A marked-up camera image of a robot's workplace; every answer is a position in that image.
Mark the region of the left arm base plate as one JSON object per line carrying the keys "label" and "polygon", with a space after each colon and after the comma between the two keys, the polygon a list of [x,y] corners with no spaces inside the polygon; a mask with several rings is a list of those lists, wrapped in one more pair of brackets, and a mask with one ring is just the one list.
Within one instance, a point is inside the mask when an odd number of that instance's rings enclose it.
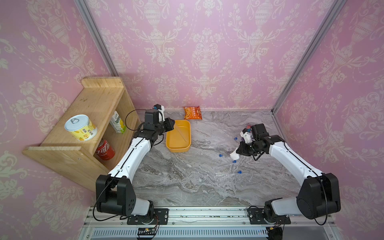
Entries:
{"label": "left arm base plate", "polygon": [[169,209],[155,208],[149,210],[145,216],[129,216],[127,220],[128,225],[167,225],[168,224]]}

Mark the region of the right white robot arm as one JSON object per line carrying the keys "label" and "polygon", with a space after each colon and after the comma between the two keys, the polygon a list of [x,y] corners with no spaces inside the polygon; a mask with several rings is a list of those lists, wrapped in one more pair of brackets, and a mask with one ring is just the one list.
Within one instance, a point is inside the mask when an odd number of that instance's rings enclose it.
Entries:
{"label": "right white robot arm", "polygon": [[265,202],[263,218],[270,224],[281,224],[282,217],[300,215],[310,220],[327,217],[341,210],[339,180],[332,173],[324,173],[299,156],[279,135],[270,135],[264,124],[256,124],[241,132],[240,145],[230,154],[258,161],[264,154],[278,160],[298,181],[296,197]]}

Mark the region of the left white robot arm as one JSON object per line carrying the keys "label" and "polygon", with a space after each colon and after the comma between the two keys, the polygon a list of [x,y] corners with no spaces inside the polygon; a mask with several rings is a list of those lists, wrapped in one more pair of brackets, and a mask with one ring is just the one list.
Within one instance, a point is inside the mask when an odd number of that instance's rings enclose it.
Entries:
{"label": "left white robot arm", "polygon": [[137,216],[145,221],[154,218],[152,201],[139,199],[132,180],[145,155],[159,136],[174,129],[175,121],[164,116],[165,107],[155,105],[146,110],[145,121],[134,132],[131,145],[119,163],[96,180],[97,200],[94,209],[117,216]]}

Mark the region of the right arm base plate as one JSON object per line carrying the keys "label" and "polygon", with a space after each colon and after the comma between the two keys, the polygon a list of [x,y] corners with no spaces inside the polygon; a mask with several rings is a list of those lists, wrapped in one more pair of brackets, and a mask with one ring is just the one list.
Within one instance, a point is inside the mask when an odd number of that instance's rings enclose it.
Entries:
{"label": "right arm base plate", "polygon": [[250,206],[246,209],[246,214],[251,225],[282,226],[292,223],[289,216],[278,216],[270,208],[264,210],[256,206]]}

